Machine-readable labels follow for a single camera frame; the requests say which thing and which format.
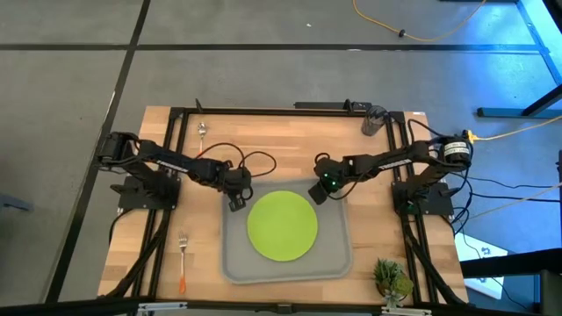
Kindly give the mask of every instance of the wooden tabletop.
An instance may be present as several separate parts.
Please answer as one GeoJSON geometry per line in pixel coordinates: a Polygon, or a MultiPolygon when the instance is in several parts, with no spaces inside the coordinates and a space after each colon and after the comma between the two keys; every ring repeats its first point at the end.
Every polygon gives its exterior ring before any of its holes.
{"type": "MultiPolygon", "coordinates": [[[[406,112],[406,119],[427,122],[422,112],[406,112]]],[[[169,107],[149,106],[146,109],[140,137],[162,144],[168,122],[169,107]]],[[[389,150],[385,128],[373,137],[361,134],[361,118],[251,116],[251,115],[190,115],[183,154],[198,153],[197,125],[205,122],[208,132],[204,146],[217,142],[232,142],[249,153],[262,150],[277,159],[275,172],[263,180],[292,180],[314,177],[314,157],[320,152],[330,153],[340,160],[349,154],[379,154],[389,150]]],[[[179,120],[172,144],[176,144],[179,120]]],[[[417,140],[426,140],[429,133],[414,125],[417,140]]],[[[399,131],[395,126],[397,146],[399,131]]],[[[236,164],[240,154],[230,147],[216,147],[209,158],[230,159],[236,164]]],[[[267,171],[271,161],[255,155],[246,161],[253,173],[267,171]]],[[[416,173],[424,165],[414,166],[416,173]]],[[[350,305],[383,305],[372,280],[378,258],[391,259],[406,266],[404,239],[400,220],[393,210],[390,183],[392,172],[382,172],[375,179],[357,185],[347,199],[349,234],[353,247],[353,266],[340,279],[285,282],[272,284],[234,285],[221,275],[220,222],[221,195],[216,190],[191,182],[183,175],[177,208],[172,212],[169,233],[162,261],[158,298],[235,302],[293,302],[350,305]],[[186,249],[185,275],[187,290],[179,294],[180,251],[177,244],[179,230],[189,236],[186,249]]],[[[431,260],[445,282],[467,301],[457,250],[450,227],[437,216],[426,216],[431,260]]],[[[112,290],[139,255],[147,211],[134,211],[115,226],[112,244],[107,255],[99,294],[112,290]]],[[[148,292],[152,262],[148,263],[141,293],[148,292]]],[[[417,263],[421,297],[429,301],[423,268],[417,263]]],[[[411,304],[408,297],[404,303],[411,304]]]]}

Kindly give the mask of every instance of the fork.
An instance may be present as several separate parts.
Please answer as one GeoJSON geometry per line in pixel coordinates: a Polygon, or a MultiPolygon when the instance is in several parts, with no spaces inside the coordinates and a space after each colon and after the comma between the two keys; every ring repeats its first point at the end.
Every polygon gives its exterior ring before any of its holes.
{"type": "Polygon", "coordinates": [[[182,261],[180,265],[179,292],[185,293],[185,248],[187,247],[187,236],[181,230],[179,231],[179,249],[182,251],[182,261]]]}

